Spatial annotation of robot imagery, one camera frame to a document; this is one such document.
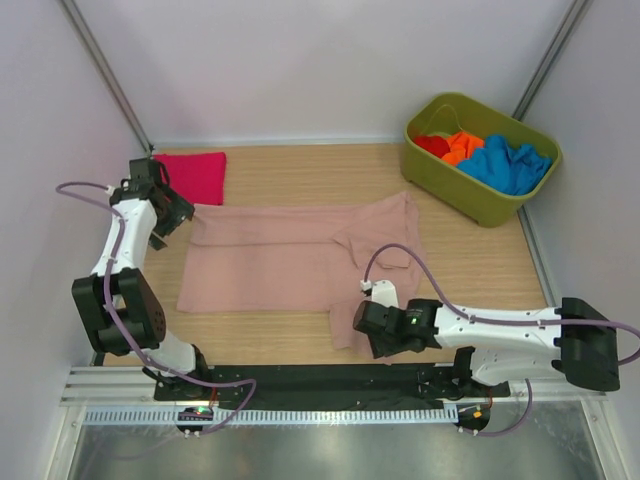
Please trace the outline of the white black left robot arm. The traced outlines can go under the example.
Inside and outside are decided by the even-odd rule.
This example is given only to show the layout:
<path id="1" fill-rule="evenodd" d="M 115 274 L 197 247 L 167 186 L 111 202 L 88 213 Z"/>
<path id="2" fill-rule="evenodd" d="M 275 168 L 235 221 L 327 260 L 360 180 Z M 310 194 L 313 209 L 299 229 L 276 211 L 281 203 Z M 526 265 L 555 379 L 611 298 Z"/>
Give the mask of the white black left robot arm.
<path id="1" fill-rule="evenodd" d="M 137 356 L 156 383 L 157 400 L 202 400 L 212 377 L 201 351 L 179 340 L 143 274 L 146 252 L 192 219 L 194 207 L 170 186 L 166 167 L 151 158 L 130 161 L 129 175 L 105 187 L 112 217 L 91 273 L 71 287 L 89 343 L 98 355 Z"/>

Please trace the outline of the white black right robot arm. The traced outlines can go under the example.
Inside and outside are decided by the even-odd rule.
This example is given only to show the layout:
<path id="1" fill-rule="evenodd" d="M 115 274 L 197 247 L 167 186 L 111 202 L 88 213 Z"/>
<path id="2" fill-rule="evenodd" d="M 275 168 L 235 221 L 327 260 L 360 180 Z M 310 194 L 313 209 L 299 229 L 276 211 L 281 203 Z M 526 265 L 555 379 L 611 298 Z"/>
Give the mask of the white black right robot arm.
<path id="1" fill-rule="evenodd" d="M 412 299 L 405 308 L 363 301 L 353 327 L 375 358 L 453 348 L 453 389 L 472 396 L 507 381 L 564 378 L 585 390 L 620 388 L 617 335 L 587 302 L 565 297 L 541 310 L 486 310 Z"/>

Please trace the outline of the dusty pink t shirt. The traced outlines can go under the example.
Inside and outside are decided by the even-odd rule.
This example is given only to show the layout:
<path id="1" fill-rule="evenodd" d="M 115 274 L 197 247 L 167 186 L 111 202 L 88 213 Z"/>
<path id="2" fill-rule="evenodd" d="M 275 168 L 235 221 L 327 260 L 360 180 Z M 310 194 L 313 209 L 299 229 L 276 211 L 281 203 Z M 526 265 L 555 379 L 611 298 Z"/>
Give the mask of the dusty pink t shirt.
<path id="1" fill-rule="evenodd" d="M 177 308 L 191 314 L 326 312 L 332 344 L 372 359 L 352 327 L 363 279 L 388 280 L 398 302 L 416 297 L 422 270 L 419 208 L 407 192 L 364 205 L 199 205 Z"/>

